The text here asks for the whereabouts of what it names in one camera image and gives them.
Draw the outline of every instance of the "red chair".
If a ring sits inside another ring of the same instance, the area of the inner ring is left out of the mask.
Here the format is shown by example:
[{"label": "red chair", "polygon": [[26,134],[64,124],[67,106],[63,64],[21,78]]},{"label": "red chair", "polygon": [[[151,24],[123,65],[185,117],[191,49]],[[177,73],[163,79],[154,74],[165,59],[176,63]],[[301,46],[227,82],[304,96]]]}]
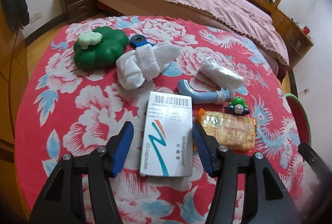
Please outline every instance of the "red chair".
[{"label": "red chair", "polygon": [[298,135],[300,137],[300,142],[306,142],[311,147],[311,132],[310,132],[310,125],[308,121],[307,114],[298,100],[298,98],[293,94],[285,94],[285,98],[292,110],[293,116],[295,118],[295,123],[298,128]]}]

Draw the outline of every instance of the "wooden cabinet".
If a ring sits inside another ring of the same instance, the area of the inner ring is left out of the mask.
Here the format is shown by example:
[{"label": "wooden cabinet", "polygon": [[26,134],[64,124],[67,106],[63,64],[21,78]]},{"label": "wooden cabinet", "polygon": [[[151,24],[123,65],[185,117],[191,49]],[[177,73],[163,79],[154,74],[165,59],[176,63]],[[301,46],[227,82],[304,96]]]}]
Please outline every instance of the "wooden cabinet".
[{"label": "wooden cabinet", "polygon": [[272,25],[286,44],[289,66],[292,69],[313,46],[312,42],[273,2],[268,0],[247,1],[271,16]]},{"label": "wooden cabinet", "polygon": [[17,112],[19,111],[19,106],[24,95],[25,88],[28,84],[28,70],[24,69],[16,58],[13,58],[10,71],[10,84],[9,84],[9,94],[10,94],[10,115],[12,120],[12,125],[15,126]]},{"label": "wooden cabinet", "polygon": [[69,23],[79,23],[97,14],[96,0],[60,0]]},{"label": "wooden cabinet", "polygon": [[268,13],[269,15],[271,15],[274,10],[276,9],[276,7],[274,6],[274,4],[271,4],[271,2],[267,1],[267,0],[249,0],[249,2],[256,2],[257,4],[254,4],[256,7],[264,10],[266,13]]},{"label": "wooden cabinet", "polygon": [[0,4],[0,193],[14,213],[27,219],[14,166],[15,120],[28,83],[27,50],[21,30],[11,32]]},{"label": "wooden cabinet", "polygon": [[271,14],[272,18],[272,25],[274,28],[278,28],[285,18],[285,15],[278,9],[275,9],[274,12]]},{"label": "wooden cabinet", "polygon": [[0,143],[10,146],[14,144],[14,135],[9,113],[9,84],[5,78],[0,75]]}]

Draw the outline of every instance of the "electrical outlet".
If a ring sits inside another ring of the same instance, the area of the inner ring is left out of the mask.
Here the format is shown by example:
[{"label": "electrical outlet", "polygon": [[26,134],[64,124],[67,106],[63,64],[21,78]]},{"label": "electrical outlet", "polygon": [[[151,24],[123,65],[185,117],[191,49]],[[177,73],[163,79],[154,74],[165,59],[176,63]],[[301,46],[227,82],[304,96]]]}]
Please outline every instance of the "electrical outlet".
[{"label": "electrical outlet", "polygon": [[35,15],[36,15],[36,19],[40,19],[43,16],[41,11],[36,13]]},{"label": "electrical outlet", "polygon": [[31,22],[31,24],[33,24],[36,20],[37,20],[36,14],[33,14],[33,15],[30,16],[30,22]]}]

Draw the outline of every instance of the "metal screw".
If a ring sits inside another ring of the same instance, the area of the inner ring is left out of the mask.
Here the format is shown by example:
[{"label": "metal screw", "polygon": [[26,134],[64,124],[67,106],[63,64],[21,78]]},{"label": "metal screw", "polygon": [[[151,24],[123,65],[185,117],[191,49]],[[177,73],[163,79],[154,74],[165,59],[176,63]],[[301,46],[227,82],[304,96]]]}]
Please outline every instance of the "metal screw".
[{"label": "metal screw", "polygon": [[69,160],[71,158],[71,154],[67,153],[62,156],[64,160]]},{"label": "metal screw", "polygon": [[220,152],[227,152],[228,151],[228,147],[225,146],[225,145],[220,145],[218,147],[218,149],[219,149]]},{"label": "metal screw", "polygon": [[260,153],[260,152],[257,152],[257,153],[255,154],[255,157],[256,157],[257,159],[262,159],[262,158],[264,157],[264,155],[263,155],[262,153]]},{"label": "metal screw", "polygon": [[97,151],[98,151],[99,153],[103,153],[103,152],[105,152],[106,150],[107,150],[106,146],[99,146],[99,147],[97,148]]}]

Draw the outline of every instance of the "wooden floor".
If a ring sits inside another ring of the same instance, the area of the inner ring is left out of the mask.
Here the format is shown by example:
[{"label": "wooden floor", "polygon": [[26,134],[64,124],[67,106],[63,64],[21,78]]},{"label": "wooden floor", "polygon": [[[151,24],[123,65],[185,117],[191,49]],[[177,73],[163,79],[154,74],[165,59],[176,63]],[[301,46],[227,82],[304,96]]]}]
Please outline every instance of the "wooden floor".
[{"label": "wooden floor", "polygon": [[[91,17],[90,19],[96,19],[96,18],[102,18],[105,17],[102,14],[97,14],[96,16]],[[47,33],[43,34],[41,37],[36,39],[34,42],[32,42],[28,46],[28,73],[29,73],[29,79],[32,76],[32,73],[34,73],[34,69],[37,66],[39,59],[44,54],[46,48],[50,45],[52,42],[54,36],[58,33],[61,27],[67,25],[66,22],[63,22],[61,24],[58,24],[54,28],[52,28]],[[289,82],[289,76],[288,73],[286,74],[285,79],[283,80],[283,83],[280,85],[280,88],[283,90],[284,93],[290,93],[291,92],[291,85]]]}]

